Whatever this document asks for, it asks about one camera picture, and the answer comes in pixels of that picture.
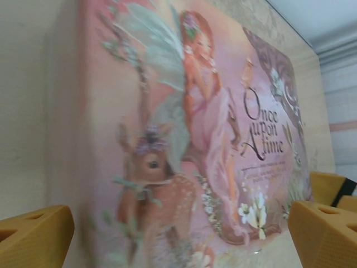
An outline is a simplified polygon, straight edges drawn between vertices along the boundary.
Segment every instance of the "deer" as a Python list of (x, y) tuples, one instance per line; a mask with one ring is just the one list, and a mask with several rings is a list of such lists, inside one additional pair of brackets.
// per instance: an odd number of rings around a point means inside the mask
[[(196, 185), (184, 174), (174, 173), (167, 161), (167, 144), (162, 136), (170, 133), (170, 124), (148, 127), (141, 137), (129, 140), (124, 124), (119, 127), (118, 142), (127, 154), (127, 180), (139, 185), (126, 189), (117, 209), (117, 220), (129, 226), (128, 263), (133, 267), (138, 251), (137, 236), (148, 268), (154, 268), (155, 239), (165, 234), (171, 247), (180, 248), (190, 240), (191, 216), (196, 203)], [(139, 198), (147, 189), (159, 203)], [(130, 227), (135, 220), (136, 230)], [(176, 254), (182, 258), (182, 252)]]

